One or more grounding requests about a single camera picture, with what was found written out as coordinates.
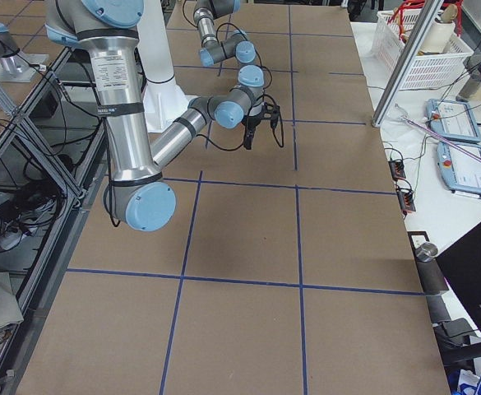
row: robot arm label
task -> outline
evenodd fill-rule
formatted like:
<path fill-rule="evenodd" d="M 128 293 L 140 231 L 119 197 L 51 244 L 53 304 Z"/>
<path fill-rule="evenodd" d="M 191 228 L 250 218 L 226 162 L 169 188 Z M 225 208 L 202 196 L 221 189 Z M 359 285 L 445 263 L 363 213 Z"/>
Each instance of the robot arm label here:
<path fill-rule="evenodd" d="M 121 55 L 92 58 L 92 70 L 98 91 L 127 89 L 129 77 L 127 64 Z"/>

